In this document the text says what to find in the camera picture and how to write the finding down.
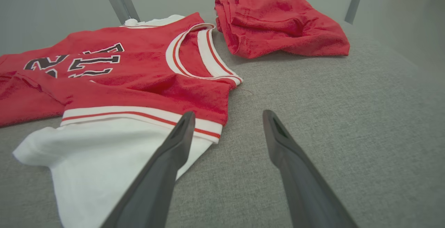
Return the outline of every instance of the gray table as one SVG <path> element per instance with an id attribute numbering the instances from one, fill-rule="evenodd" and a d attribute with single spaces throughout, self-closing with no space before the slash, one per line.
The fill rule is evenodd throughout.
<path id="1" fill-rule="evenodd" d="M 444 226 L 444 84 L 341 25 L 348 57 L 277 52 L 245 60 L 214 32 L 221 58 L 244 83 L 230 94 L 220 143 L 178 180 L 167 227 L 291 227 L 264 109 L 277 113 L 361 228 Z M 60 227 L 49 170 L 11 155 L 27 134 L 59 123 L 0 129 L 0 227 Z"/>

